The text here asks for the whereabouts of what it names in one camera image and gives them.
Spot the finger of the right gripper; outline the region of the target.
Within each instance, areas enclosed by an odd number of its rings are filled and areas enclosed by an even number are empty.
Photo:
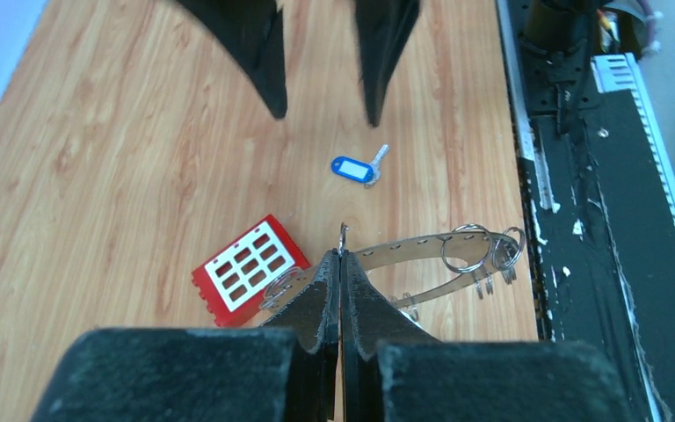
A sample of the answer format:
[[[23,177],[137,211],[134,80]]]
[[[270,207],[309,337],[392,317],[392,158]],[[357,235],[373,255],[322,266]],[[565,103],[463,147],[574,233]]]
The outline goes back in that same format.
[[[388,85],[421,11],[418,0],[357,0],[354,23],[367,122],[378,127]]]
[[[275,1],[182,0],[248,77],[273,118],[287,114],[283,10]]]

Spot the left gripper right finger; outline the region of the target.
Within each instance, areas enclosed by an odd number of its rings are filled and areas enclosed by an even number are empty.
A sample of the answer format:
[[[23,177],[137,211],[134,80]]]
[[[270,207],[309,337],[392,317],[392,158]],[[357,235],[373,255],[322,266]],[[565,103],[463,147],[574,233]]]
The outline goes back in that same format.
[[[340,259],[348,421],[631,421],[610,361],[573,342],[444,342]]]

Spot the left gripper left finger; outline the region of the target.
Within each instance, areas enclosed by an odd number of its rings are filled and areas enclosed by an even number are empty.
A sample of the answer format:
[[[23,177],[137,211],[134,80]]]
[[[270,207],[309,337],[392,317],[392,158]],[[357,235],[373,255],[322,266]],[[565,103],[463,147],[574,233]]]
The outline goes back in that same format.
[[[327,421],[335,412],[340,257],[249,329],[103,328],[59,361],[35,421]]]

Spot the blue key tag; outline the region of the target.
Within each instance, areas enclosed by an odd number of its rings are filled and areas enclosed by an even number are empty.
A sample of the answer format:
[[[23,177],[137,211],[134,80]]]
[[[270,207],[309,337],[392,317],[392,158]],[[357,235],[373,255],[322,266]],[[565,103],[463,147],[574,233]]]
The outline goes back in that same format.
[[[330,169],[340,177],[361,183],[365,188],[370,188],[381,178],[381,160],[389,151],[390,146],[383,144],[369,163],[348,156],[337,156],[330,163]]]

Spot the grey metal keyring disc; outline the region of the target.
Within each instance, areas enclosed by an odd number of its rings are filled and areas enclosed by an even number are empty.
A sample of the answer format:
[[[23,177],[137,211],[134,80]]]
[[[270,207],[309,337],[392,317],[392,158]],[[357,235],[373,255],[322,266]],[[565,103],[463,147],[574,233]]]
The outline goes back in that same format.
[[[409,311],[410,308],[424,302],[431,302],[446,295],[470,287],[478,299],[492,298],[494,294],[494,276],[505,285],[511,285],[517,279],[517,270],[522,270],[522,282],[531,287],[526,266],[526,232],[518,227],[510,227],[503,232],[495,232],[480,224],[465,224],[450,232],[410,237],[377,244],[355,251],[354,254],[370,281],[379,290],[389,296],[396,307]],[[245,326],[254,327],[285,306],[297,293],[300,293],[316,273],[319,261],[308,264],[305,270],[288,270],[265,291],[264,303],[258,313]],[[399,275],[409,280],[390,280],[389,273],[397,269]],[[509,303],[485,305],[484,316],[493,316],[497,309],[503,321],[510,317],[518,328],[498,331],[516,332],[517,338],[536,338],[534,306],[526,299],[526,292],[513,299],[499,302]]]

